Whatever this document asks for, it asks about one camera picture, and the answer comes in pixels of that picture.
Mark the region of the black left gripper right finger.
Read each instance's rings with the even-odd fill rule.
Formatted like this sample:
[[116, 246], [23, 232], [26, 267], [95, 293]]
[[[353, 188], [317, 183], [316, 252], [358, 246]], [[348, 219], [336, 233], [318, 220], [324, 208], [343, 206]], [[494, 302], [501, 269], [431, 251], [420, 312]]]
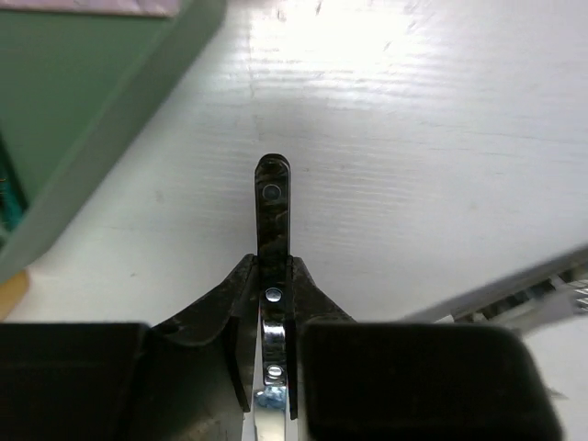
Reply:
[[300, 257], [290, 256], [287, 269], [287, 382], [288, 407], [291, 420], [300, 416], [298, 343], [303, 327], [311, 321], [353, 322], [315, 284], [308, 268]]

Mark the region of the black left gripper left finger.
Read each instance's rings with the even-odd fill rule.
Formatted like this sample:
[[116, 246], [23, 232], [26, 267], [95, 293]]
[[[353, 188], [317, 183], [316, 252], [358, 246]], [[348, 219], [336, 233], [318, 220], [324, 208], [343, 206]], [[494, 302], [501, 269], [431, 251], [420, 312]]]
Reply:
[[150, 439], [241, 439], [254, 376], [255, 256], [153, 331]]

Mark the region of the brown handled knife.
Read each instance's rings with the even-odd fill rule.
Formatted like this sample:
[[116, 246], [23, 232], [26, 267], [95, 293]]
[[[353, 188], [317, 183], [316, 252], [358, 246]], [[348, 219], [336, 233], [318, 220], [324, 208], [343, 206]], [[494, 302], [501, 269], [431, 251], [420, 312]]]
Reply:
[[254, 171], [263, 388], [254, 393], [257, 440], [284, 440], [288, 416], [290, 166], [277, 153]]

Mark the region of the green handled knife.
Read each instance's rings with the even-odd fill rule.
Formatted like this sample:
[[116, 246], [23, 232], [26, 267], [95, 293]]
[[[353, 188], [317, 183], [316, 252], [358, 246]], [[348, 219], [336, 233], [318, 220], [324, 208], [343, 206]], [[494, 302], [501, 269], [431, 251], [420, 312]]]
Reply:
[[16, 170], [1, 137], [1, 244], [4, 245], [10, 234], [24, 219], [28, 208]]

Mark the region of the pink handled knife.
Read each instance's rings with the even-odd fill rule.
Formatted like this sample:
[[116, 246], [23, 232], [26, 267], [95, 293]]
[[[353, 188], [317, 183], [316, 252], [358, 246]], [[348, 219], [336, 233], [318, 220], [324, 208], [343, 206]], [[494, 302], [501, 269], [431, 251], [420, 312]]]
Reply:
[[142, 17], [173, 17], [182, 5], [180, 0], [1, 0], [5, 10]]

